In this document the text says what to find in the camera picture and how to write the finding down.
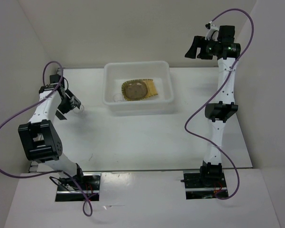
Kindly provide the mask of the clear glass plate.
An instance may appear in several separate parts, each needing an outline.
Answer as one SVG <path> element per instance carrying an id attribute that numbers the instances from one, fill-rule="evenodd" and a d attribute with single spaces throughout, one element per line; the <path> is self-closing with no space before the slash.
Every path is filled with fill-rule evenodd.
<path id="1" fill-rule="evenodd" d="M 148 88 L 143 81 L 128 81 L 122 84 L 122 94 L 127 101 L 141 100 L 147 96 Z"/>

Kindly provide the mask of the bamboo woven tray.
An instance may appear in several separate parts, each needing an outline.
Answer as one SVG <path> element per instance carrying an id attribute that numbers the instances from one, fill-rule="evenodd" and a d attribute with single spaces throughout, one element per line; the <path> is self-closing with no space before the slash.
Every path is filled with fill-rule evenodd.
<path id="1" fill-rule="evenodd" d="M 147 85 L 148 94 L 147 94 L 147 96 L 145 98 L 143 98 L 141 100 L 148 99 L 150 97 L 158 95 L 158 92 L 157 92 L 157 89 L 155 87 L 153 79 L 133 79 L 133 80 L 128 80 L 128 81 L 130 81 L 130 82 L 133 82 L 133 81 L 143 81 Z"/>

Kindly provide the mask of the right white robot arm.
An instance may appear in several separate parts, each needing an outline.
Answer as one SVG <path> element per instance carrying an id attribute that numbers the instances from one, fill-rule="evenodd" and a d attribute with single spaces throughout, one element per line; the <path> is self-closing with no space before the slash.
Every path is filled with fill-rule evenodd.
<path id="1" fill-rule="evenodd" d="M 185 57 L 204 60 L 216 57 L 218 61 L 218 88 L 213 98 L 203 107 L 210 125 L 211 138 L 200 167 L 199 183 L 208 187 L 223 178 L 221 147 L 226 122 L 238 111 L 234 99 L 234 83 L 241 46 L 234 42 L 234 26 L 217 27 L 209 22 L 205 27 L 208 29 L 206 36 L 195 36 Z"/>

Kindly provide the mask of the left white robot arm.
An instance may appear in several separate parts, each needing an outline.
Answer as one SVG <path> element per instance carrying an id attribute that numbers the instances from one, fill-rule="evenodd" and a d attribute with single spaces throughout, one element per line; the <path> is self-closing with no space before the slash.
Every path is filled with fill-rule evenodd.
<path id="1" fill-rule="evenodd" d="M 28 123 L 18 127 L 20 140 L 29 161 L 44 164 L 54 171 L 62 171 L 60 178 L 64 184 L 79 190 L 85 185 L 80 166 L 63 154 L 63 144 L 54 128 L 55 117 L 66 120 L 64 114 L 81 108 L 81 102 L 67 88 L 58 74 L 49 77 L 50 83 L 39 90 L 43 101 Z"/>

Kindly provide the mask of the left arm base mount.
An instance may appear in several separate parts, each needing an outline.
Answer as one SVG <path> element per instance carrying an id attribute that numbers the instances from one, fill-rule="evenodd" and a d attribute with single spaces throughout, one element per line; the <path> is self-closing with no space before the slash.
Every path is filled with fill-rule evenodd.
<path id="1" fill-rule="evenodd" d="M 50 176 L 49 179 L 57 186 L 56 202 L 84 201 L 85 198 L 80 189 L 70 178 L 56 178 Z M 84 194 L 90 201 L 99 201 L 99 191 L 101 174 L 84 175 L 81 180 L 74 177 Z"/>

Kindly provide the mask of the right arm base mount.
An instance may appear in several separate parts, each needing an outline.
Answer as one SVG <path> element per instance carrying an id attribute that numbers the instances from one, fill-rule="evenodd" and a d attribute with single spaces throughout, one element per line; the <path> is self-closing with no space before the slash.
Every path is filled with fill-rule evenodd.
<path id="1" fill-rule="evenodd" d="M 199 171 L 184 171 L 181 182 L 184 184 L 187 200 L 213 199 L 216 196 L 228 197 L 224 174 L 215 180 L 202 180 Z"/>

